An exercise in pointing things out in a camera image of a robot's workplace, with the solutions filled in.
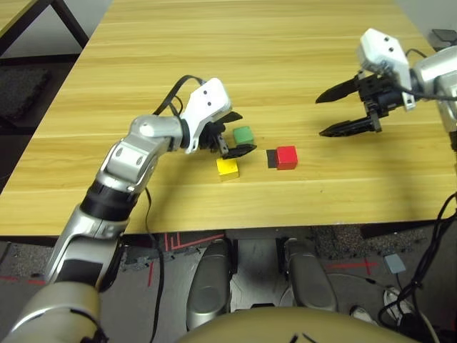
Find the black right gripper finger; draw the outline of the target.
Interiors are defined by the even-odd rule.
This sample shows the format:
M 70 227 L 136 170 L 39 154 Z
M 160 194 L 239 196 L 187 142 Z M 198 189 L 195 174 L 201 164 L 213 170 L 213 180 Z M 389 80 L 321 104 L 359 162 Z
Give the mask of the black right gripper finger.
M 316 104 L 333 102 L 339 99 L 347 97 L 349 94 L 358 91 L 358 77 L 355 76 L 352 79 L 344 81 L 340 84 L 332 86 L 320 94 L 315 100 Z
M 369 117 L 364 117 L 357 120 L 348 120 L 332 124 L 320 131 L 319 135 L 333 138 L 353 136 L 367 131 L 373 131 L 373 123 Z

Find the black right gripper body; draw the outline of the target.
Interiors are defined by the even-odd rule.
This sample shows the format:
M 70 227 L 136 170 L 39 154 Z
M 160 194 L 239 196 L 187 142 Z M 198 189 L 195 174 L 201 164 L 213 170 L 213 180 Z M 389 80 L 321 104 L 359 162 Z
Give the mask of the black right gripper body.
M 403 106 L 402 93 L 393 87 L 389 78 L 362 71 L 356 77 L 358 95 L 363 102 L 366 117 L 357 120 L 357 132 L 382 131 L 380 120 Z

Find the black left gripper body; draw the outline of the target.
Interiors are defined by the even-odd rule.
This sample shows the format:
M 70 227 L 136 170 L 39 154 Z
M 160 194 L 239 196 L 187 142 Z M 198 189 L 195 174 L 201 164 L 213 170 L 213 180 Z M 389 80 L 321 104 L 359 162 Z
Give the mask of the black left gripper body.
M 207 149 L 212 153 L 218 152 L 220 157 L 228 159 L 229 148 L 222 133 L 226 127 L 222 121 L 208 122 L 199 136 L 199 149 Z

